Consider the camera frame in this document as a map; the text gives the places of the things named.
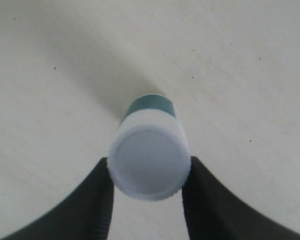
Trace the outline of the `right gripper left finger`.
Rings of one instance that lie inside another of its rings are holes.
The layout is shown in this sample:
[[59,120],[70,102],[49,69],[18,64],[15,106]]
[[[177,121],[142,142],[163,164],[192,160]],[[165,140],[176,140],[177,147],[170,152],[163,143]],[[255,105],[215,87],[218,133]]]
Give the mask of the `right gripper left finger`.
[[106,240],[114,205],[114,183],[103,157],[77,188],[53,209],[6,240]]

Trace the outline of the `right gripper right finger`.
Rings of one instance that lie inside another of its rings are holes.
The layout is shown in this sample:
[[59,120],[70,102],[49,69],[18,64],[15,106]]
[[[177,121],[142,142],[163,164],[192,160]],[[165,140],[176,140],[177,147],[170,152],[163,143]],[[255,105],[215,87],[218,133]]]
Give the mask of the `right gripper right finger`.
[[229,191],[196,157],[182,187],[191,240],[300,240],[300,234],[261,214]]

